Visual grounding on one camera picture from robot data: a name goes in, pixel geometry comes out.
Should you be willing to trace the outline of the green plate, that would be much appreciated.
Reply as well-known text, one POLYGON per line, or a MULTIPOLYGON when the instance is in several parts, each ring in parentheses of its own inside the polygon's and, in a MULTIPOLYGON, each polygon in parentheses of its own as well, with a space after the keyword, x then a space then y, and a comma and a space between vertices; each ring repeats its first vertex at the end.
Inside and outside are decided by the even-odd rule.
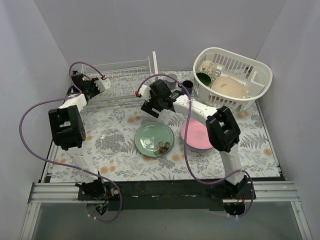
POLYGON ((134 143, 137 150, 149 158, 168 154, 175 143, 175 136, 169 126, 162 122, 148 122, 136 131, 134 143))

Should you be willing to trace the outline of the white wire dish rack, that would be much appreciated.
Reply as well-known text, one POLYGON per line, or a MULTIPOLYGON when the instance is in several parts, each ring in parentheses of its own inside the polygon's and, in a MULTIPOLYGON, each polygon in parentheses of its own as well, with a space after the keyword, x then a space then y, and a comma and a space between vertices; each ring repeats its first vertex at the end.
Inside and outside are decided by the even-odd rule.
POLYGON ((95 66, 97 70, 82 65, 81 72, 90 78, 100 77, 98 72, 110 79, 112 86, 93 97, 90 105, 110 104, 121 100, 137 100, 136 90, 143 80, 155 75, 153 54, 146 59, 124 61, 95 66))

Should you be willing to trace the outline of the clear glass plate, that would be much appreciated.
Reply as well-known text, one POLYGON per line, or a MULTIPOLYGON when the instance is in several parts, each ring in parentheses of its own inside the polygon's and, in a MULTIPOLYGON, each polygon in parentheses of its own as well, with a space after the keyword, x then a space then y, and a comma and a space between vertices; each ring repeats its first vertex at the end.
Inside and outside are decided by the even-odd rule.
POLYGON ((123 133, 116 128, 109 128, 101 132, 95 141, 95 147, 104 155, 116 154, 123 149, 125 138, 123 133))

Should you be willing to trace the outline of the pink plate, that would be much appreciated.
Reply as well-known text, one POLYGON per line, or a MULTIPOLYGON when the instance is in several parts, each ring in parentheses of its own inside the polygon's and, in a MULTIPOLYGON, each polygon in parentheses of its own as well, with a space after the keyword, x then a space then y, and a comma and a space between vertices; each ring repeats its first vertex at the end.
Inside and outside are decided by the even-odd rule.
POLYGON ((197 149, 213 148, 205 125, 191 118, 187 129, 187 145, 197 149))

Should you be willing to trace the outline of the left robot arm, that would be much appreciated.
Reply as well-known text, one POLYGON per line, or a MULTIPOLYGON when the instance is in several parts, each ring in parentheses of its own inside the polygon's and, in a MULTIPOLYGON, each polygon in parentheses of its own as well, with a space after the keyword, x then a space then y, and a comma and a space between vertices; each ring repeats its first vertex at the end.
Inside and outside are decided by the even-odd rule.
POLYGON ((107 191, 103 180, 98 177, 99 171, 83 148, 87 136, 80 112, 89 100, 103 93, 112 84, 106 77, 89 78, 78 71, 72 72, 71 79, 74 83, 68 90, 71 98, 48 112, 52 138, 55 145, 61 147, 71 158, 72 164, 80 170, 81 183, 76 186, 85 195, 101 200, 107 191))

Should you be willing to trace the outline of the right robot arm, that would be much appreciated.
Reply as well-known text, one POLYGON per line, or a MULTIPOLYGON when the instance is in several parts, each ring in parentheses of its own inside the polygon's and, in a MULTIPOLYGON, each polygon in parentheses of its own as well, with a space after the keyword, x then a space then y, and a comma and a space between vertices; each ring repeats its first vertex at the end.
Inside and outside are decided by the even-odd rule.
POLYGON ((171 91, 162 79, 150 85, 142 83, 135 95, 144 99, 141 110, 156 118, 163 110, 186 115, 186 132, 190 128, 190 119, 197 120, 205 126, 210 144, 220 154, 224 177, 207 182, 193 175, 195 181, 212 186, 224 183, 227 195, 232 199, 240 196, 254 198, 253 180, 248 172, 242 169, 239 156, 241 130, 228 107, 215 108, 200 103, 191 97, 187 89, 171 91))

